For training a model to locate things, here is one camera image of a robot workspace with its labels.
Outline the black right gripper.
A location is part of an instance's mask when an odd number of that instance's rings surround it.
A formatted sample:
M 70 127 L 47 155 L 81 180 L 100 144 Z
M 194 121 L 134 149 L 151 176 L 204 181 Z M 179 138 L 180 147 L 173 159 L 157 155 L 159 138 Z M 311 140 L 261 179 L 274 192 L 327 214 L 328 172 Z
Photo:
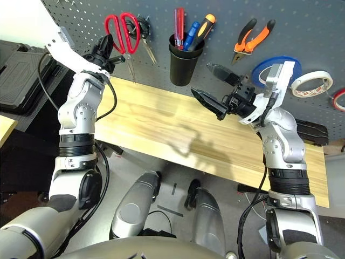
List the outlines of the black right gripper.
M 236 84 L 233 91 L 219 102 L 210 93 L 196 88 L 191 88 L 191 93 L 198 102 L 214 113 L 218 120 L 223 120 L 226 114 L 235 114 L 240 118 L 246 118 L 255 109 L 253 104 L 256 98 L 255 87 L 249 82 L 248 77 L 241 77 L 219 64 L 207 63 L 208 70 L 220 81 L 228 84 Z

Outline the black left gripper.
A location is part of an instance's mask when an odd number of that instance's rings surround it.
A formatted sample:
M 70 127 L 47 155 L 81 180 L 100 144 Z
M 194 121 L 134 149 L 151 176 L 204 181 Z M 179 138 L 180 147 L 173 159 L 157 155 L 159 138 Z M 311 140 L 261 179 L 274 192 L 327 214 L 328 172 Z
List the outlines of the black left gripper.
M 113 50 L 113 37 L 111 34 L 100 38 L 96 45 L 96 53 L 87 53 L 82 57 L 112 74 L 117 64 L 125 63 L 124 56 L 119 55 L 111 58 Z

